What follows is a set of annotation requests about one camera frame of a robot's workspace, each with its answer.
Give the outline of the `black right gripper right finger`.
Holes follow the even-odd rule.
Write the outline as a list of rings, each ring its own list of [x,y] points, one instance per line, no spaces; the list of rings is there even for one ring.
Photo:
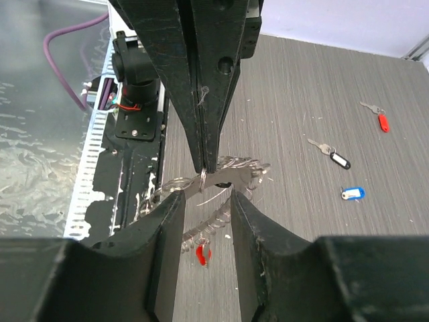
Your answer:
[[[427,321],[428,237],[306,241],[231,195],[243,321]]]

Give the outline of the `metal disc keyring organizer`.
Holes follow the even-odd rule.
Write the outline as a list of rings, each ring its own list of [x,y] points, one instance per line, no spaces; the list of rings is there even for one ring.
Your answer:
[[[212,174],[203,172],[192,178],[174,178],[159,188],[150,188],[137,200],[134,220],[137,221],[151,213],[175,191],[184,191],[187,200],[215,188],[219,188],[220,193],[235,189],[251,196],[269,169],[270,164],[258,159],[221,156],[217,161],[217,169]],[[227,197],[218,209],[210,213],[197,226],[184,232],[181,252],[186,253],[197,248],[207,251],[210,238],[230,222],[231,198]]]

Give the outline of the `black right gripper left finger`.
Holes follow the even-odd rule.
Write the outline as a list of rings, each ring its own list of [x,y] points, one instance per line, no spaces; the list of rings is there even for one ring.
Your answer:
[[[186,198],[87,247],[73,239],[1,239],[2,321],[171,321]]]

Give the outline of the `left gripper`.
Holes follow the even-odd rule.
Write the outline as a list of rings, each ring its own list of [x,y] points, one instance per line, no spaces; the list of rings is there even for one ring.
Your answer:
[[[241,59],[254,55],[263,2],[118,2],[180,118],[196,172],[216,170],[222,119],[239,48]]]

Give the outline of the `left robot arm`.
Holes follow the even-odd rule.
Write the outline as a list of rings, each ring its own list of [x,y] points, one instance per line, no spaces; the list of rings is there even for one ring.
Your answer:
[[[114,42],[117,78],[160,79],[184,127],[194,168],[217,168],[220,134],[241,72],[259,37],[261,1],[113,1],[138,44]]]

